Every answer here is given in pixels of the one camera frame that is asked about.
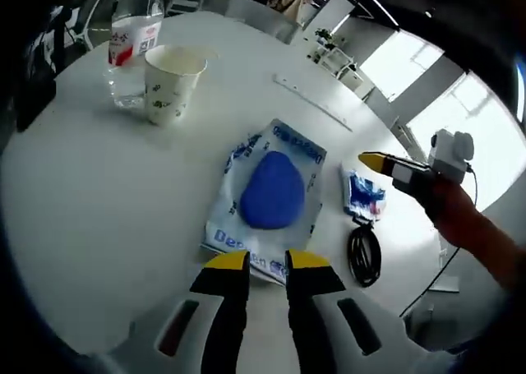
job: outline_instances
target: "wall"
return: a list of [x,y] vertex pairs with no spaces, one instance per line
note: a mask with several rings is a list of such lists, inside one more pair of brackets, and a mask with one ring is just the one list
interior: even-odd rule
[[314,19],[303,31],[298,31],[294,37],[292,45],[300,44],[307,40],[316,40],[314,32],[318,29],[333,30],[341,20],[347,16],[354,9],[354,5],[348,0],[329,0],[323,8],[321,8]]
[[368,99],[366,103],[387,127],[392,126],[396,118],[400,124],[405,124],[438,99],[463,74],[462,68],[442,56],[392,103],[378,89],[374,99]]
[[312,17],[318,12],[318,9],[312,6],[311,4],[303,4],[299,12],[299,24],[304,26],[308,24]]
[[345,38],[341,49],[361,66],[395,31],[360,18],[349,18],[335,35]]
[[393,111],[399,116],[399,122],[403,124],[410,122],[463,74],[464,70],[457,64],[446,56],[440,57],[429,70],[391,103]]

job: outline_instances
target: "paper cup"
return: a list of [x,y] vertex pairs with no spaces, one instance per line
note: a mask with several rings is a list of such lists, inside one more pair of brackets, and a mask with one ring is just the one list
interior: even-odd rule
[[206,58],[190,48],[160,45],[145,54],[145,111],[152,123],[168,126],[187,110]]

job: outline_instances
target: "window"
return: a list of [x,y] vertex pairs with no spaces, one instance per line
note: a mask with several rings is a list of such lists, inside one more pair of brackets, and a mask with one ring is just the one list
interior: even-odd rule
[[361,66],[381,93],[394,101],[444,53],[416,35],[391,35]]
[[517,66],[517,119],[524,121],[524,78],[520,67]]
[[[431,150],[431,136],[442,128],[473,136],[475,156],[470,163],[478,179],[479,210],[501,197],[526,169],[524,134],[508,109],[474,74],[460,77],[408,127],[425,154]],[[473,176],[466,175],[462,186],[474,196]]]

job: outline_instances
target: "white round table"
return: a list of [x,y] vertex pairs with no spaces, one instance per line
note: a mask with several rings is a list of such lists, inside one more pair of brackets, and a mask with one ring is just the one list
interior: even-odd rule
[[[348,288],[345,247],[355,225],[342,211],[344,161],[387,190],[375,227],[380,279],[365,292],[400,313],[438,267],[436,232],[410,197],[370,172],[363,150],[405,151],[379,118],[290,45],[207,12],[163,22],[161,44],[213,49],[180,125],[160,129],[118,112],[104,79],[108,45],[57,79],[55,100],[15,134],[2,157],[2,211],[12,255],[44,319],[79,352],[104,351],[129,322],[182,293],[205,259],[199,248],[229,152],[273,118],[324,147],[323,210],[307,249],[330,259]],[[272,81],[286,76],[353,132]],[[239,372],[299,372],[284,288],[254,281]]]

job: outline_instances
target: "white device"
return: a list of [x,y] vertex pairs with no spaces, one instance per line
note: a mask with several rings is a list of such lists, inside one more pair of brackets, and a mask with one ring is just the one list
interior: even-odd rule
[[427,162],[431,168],[451,182],[458,184],[468,171],[468,160],[473,159],[475,147],[469,133],[449,133],[441,129],[431,138],[431,152]]

